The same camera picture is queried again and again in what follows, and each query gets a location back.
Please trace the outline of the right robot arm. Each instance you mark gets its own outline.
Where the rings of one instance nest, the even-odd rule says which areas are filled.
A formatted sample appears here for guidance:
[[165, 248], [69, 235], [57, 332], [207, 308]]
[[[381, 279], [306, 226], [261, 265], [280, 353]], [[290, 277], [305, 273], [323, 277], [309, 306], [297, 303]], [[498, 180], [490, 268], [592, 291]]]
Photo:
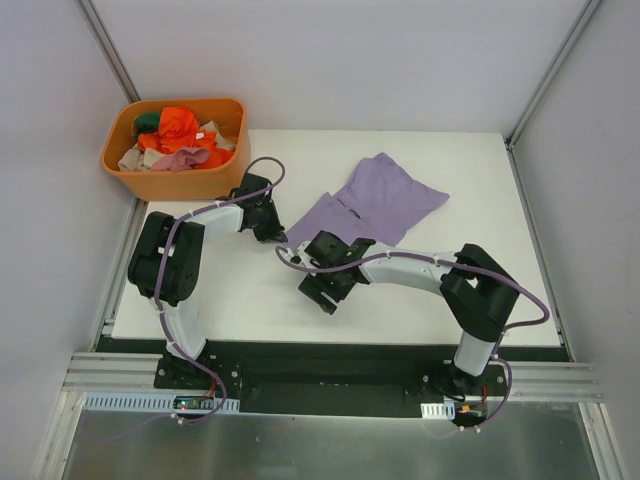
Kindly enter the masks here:
[[394, 284], [419, 289], [444, 299], [462, 329], [452, 363], [430, 375], [432, 389], [461, 400], [481, 388], [485, 369], [499, 343], [519, 292], [466, 266], [511, 276], [481, 247], [466, 244], [443, 260], [428, 262], [415, 252], [392, 248], [373, 239], [346, 244], [322, 231], [293, 250], [294, 264], [310, 268], [299, 290], [333, 314], [357, 284]]

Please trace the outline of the green t shirt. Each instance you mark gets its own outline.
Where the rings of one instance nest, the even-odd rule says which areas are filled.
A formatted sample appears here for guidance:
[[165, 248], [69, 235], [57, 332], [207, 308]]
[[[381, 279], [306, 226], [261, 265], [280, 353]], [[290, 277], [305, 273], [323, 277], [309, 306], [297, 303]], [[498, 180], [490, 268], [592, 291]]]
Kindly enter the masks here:
[[159, 128], [160, 120], [160, 112], [143, 113], [133, 120], [133, 131], [135, 135], [154, 133]]

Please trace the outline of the left aluminium frame post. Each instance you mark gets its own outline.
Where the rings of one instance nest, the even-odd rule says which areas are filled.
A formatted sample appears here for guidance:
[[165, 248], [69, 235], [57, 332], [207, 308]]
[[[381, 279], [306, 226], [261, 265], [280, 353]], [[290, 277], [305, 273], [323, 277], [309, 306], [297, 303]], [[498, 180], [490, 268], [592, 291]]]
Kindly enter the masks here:
[[140, 101], [140, 94], [95, 3], [92, 0], [77, 0], [76, 4], [128, 103]]

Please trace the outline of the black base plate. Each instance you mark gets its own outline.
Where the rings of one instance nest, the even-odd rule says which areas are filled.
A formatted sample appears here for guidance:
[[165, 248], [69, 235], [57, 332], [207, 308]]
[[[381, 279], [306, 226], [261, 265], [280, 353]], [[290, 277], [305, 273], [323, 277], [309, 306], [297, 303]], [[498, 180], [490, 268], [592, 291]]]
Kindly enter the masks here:
[[506, 392], [499, 365], [477, 380], [453, 378], [447, 346], [210, 341], [202, 369], [163, 353], [154, 386], [206, 390], [216, 373], [218, 397], [243, 413], [416, 418], [420, 407], [464, 395], [472, 402]]

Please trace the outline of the orange t shirt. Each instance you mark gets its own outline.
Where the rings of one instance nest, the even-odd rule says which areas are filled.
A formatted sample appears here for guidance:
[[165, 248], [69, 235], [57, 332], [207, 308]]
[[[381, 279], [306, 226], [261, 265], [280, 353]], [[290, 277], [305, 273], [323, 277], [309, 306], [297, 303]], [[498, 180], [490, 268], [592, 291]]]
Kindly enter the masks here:
[[159, 128], [154, 133], [135, 135], [136, 145], [141, 149], [152, 146], [154, 149], [178, 147], [181, 143], [190, 145], [193, 135], [201, 125], [196, 115], [185, 107], [165, 107], [161, 112]]

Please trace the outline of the purple t shirt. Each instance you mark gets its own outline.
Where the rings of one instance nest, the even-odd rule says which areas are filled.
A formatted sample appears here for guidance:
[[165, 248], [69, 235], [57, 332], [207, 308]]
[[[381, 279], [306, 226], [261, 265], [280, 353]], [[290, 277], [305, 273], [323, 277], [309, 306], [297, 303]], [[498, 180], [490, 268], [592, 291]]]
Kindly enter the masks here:
[[327, 231], [346, 244], [358, 238], [397, 245], [450, 195], [411, 177], [389, 155], [362, 159], [345, 185], [325, 193], [286, 233], [294, 248]]

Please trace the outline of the beige t shirt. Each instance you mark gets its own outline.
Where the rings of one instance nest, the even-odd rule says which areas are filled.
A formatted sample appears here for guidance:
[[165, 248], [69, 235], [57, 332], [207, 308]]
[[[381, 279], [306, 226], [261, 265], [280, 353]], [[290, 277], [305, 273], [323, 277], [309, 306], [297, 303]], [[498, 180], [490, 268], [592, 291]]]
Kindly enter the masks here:
[[183, 147], [206, 148], [210, 151], [209, 159], [196, 166], [194, 169], [204, 170], [220, 167], [227, 163], [236, 151], [236, 144], [226, 139], [220, 132], [218, 125], [210, 121], [202, 129], [193, 135], [190, 145], [181, 143], [178, 147], [170, 147], [168, 151], [165, 147], [154, 149], [152, 146], [141, 149], [139, 145], [134, 145], [126, 151], [118, 162], [118, 169], [122, 172], [145, 172], [152, 171], [152, 165], [162, 156], [172, 154]]

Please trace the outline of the orange plastic bin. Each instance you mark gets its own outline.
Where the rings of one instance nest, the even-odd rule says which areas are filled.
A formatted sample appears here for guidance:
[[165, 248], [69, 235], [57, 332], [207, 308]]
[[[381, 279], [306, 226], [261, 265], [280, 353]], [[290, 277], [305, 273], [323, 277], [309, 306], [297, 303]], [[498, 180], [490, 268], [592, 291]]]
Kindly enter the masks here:
[[[134, 119], [143, 113], [173, 106], [190, 109], [200, 120], [214, 121], [221, 134], [236, 143], [233, 157], [214, 169], [178, 173], [121, 171], [118, 162], [134, 145]], [[249, 164], [250, 153], [247, 109], [241, 101], [230, 97], [155, 99], [134, 102], [118, 114], [105, 142], [101, 163], [106, 173], [121, 181], [131, 193], [144, 201], [208, 200], [240, 184]]]

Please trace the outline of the pink t shirt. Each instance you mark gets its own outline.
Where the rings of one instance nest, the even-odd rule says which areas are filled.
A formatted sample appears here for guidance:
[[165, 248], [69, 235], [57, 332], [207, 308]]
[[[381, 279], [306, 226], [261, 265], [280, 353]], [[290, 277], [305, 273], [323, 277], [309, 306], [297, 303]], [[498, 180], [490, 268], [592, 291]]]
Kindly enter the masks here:
[[192, 170], [196, 166], [205, 163], [210, 157], [210, 151], [206, 148], [183, 147], [178, 151], [164, 155], [153, 165], [152, 171], [181, 172]]

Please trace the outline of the aluminium frame post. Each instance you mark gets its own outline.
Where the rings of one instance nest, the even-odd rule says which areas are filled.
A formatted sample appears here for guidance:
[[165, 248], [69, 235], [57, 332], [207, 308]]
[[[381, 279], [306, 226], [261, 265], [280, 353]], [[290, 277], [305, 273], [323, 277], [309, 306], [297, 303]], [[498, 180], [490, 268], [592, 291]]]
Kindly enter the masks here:
[[140, 94], [95, 3], [92, 0], [77, 0], [76, 4], [128, 103], [140, 101]]
[[593, 18], [604, 4], [603, 0], [588, 0], [581, 6], [576, 18], [562, 39], [558, 49], [536, 84], [529, 100], [509, 133], [505, 136], [505, 146], [512, 151], [523, 135], [529, 122], [541, 106], [546, 94], [560, 74], [562, 68], [577, 47], [581, 38], [590, 26]]

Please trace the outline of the right aluminium frame post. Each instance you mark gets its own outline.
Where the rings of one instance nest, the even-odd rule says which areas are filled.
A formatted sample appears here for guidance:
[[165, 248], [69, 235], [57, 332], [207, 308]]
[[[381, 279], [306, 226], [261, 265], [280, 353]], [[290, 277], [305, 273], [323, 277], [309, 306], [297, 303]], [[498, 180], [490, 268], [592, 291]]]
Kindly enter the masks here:
[[523, 135], [529, 122], [541, 106], [546, 94], [560, 74], [562, 68], [577, 47], [581, 38], [590, 26], [593, 18], [604, 4], [603, 0], [588, 0], [581, 6], [576, 18], [562, 39], [558, 49], [536, 84], [529, 100], [509, 133], [505, 136], [505, 146], [512, 151]]

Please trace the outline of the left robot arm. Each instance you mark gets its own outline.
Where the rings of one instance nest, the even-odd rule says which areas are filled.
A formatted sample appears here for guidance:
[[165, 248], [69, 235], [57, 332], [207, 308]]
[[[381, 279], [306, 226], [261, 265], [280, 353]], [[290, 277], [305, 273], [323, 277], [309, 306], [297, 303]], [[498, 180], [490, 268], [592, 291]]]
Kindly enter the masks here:
[[272, 190], [267, 178], [246, 173], [239, 187], [203, 210], [180, 218], [155, 211], [145, 220], [127, 278], [159, 317], [167, 352], [181, 359], [176, 375], [188, 388], [204, 387], [212, 369], [200, 357], [206, 337], [195, 299], [203, 247], [244, 230], [260, 243], [285, 242]]

